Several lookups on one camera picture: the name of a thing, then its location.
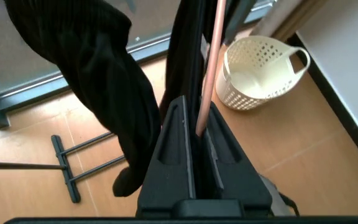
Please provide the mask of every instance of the pink stick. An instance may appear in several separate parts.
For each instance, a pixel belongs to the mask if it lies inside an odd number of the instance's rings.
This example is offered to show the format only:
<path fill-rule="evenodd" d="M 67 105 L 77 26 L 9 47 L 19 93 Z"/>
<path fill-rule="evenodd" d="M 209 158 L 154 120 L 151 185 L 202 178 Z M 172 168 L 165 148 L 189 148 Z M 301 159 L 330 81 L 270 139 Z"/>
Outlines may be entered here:
<path fill-rule="evenodd" d="M 216 6 L 211 51 L 209 53 L 209 61 L 206 69 L 203 97 L 201 99 L 200 111 L 198 112 L 197 118 L 196 134 L 198 136 L 201 136 L 205 129 L 206 121 L 208 119 L 209 107 L 211 106 L 212 92 L 215 82 L 216 64 L 218 62 L 219 48 L 221 46 L 225 7 L 226 0 L 218 0 L 218 5 Z"/>

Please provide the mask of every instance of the perforated basket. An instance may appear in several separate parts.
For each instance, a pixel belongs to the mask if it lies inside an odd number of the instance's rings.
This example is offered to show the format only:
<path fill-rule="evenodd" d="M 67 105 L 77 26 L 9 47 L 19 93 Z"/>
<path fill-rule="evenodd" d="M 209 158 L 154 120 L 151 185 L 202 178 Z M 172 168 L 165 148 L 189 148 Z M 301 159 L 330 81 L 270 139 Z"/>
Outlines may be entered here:
<path fill-rule="evenodd" d="M 307 64 L 295 73 L 290 56 L 297 51 L 306 55 Z M 244 37 L 224 54 L 216 92 L 226 106 L 249 110 L 291 90 L 309 65 L 309 54 L 303 48 L 270 37 Z"/>

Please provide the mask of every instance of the black metal rod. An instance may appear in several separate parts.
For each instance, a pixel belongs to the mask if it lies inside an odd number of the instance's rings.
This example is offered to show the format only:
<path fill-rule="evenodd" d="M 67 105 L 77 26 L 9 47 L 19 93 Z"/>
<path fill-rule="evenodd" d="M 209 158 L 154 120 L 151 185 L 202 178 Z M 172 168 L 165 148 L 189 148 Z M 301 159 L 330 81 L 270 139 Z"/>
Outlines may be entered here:
<path fill-rule="evenodd" d="M 104 134 L 102 134 L 102 135 L 100 135 L 100 136 L 98 136 L 98 137 L 96 137 L 96 138 L 87 140 L 87 141 L 85 141 L 85 142 L 83 142 L 83 143 L 81 143 L 81 144 L 79 144 L 79 145 L 77 145 L 77 146 L 74 146 L 74 147 L 71 147 L 71 148 L 69 148 L 69 149 L 67 149 L 67 150 L 64 150 L 64 151 L 61 152 L 60 154 L 61 154 L 61 155 L 68 154 L 68 153 L 73 152 L 73 151 L 75 151 L 75 150 L 77 150 L 77 149 L 79 149 L 79 148 L 82 148 L 82 147 L 84 147 L 84 146 L 91 145 L 91 144 L 93 144 L 93 143 L 95 143 L 95 142 L 97 142 L 97 141 L 99 141 L 99 140 L 102 140 L 102 139 L 104 139 L 104 138 L 106 138 L 106 137 L 110 137 L 110 136 L 113 137 L 113 136 L 115 136 L 115 134 L 110 133 L 110 132 L 104 133 Z"/>
<path fill-rule="evenodd" d="M 48 164 L 21 164 L 13 162 L 0 162 L 0 169 L 66 169 L 66 166 Z"/>
<path fill-rule="evenodd" d="M 103 169 L 103 168 L 105 168 L 105 167 L 107 167 L 107 166 L 113 165 L 114 163 L 117 163 L 117 162 L 122 161 L 122 160 L 124 160 L 124 159 L 125 159 L 124 156 L 120 156 L 120 157 L 118 157 L 118 158 L 115 158 L 115 159 L 113 159 L 113 160 L 111 160 L 111 161 L 109 161 L 109 162 L 107 162 L 107 163 L 105 163 L 105 164 L 102 164 L 102 165 L 100 165 L 100 166 L 97 166 L 97 167 L 95 167 L 95 168 L 93 168 L 93 169 L 90 169 L 90 170 L 88 170 L 88 171 L 86 171 L 86 172 L 83 172 L 82 174 L 80 174 L 80 175 L 78 175 L 78 176 L 73 177 L 72 179 L 70 179 L 70 182 L 76 181 L 76 180 L 81 179 L 81 178 L 84 178 L 84 177 L 86 177 L 87 175 L 90 175 L 90 174 L 92 174 L 92 173 L 95 173 L 96 171 L 99 171 L 99 170 L 101 170 L 101 169 Z"/>

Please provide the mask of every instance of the tile floor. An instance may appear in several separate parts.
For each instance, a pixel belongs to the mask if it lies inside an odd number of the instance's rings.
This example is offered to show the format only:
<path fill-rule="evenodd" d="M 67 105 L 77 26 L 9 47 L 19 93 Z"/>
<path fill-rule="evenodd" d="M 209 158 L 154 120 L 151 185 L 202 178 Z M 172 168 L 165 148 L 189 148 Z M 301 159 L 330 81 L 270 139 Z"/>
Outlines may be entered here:
<path fill-rule="evenodd" d="M 297 58 L 293 63 L 302 66 Z M 142 68 L 160 101 L 165 59 Z M 230 110 L 215 93 L 213 101 L 255 168 L 302 215 L 358 215 L 358 149 L 308 74 L 285 96 L 252 111 Z M 58 164 L 51 135 L 60 135 L 69 148 L 107 131 L 71 92 L 13 111 L 9 119 L 11 127 L 0 131 L 0 161 Z M 117 139 L 109 139 L 69 161 L 79 174 L 121 154 Z M 133 216 L 139 191 L 128 198 L 111 191 L 125 166 L 80 181 L 78 204 L 71 202 L 59 170 L 0 170 L 0 223 L 14 217 Z"/>

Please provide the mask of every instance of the brown curtain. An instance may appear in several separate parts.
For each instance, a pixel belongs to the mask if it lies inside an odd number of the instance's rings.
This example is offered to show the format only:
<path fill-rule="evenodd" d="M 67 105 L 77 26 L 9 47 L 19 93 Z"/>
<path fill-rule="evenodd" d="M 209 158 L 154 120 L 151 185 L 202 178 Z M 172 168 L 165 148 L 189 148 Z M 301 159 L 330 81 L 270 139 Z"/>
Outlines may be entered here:
<path fill-rule="evenodd" d="M 251 35 L 266 35 L 284 42 L 326 2 L 327 0 L 281 0 L 256 25 Z"/>

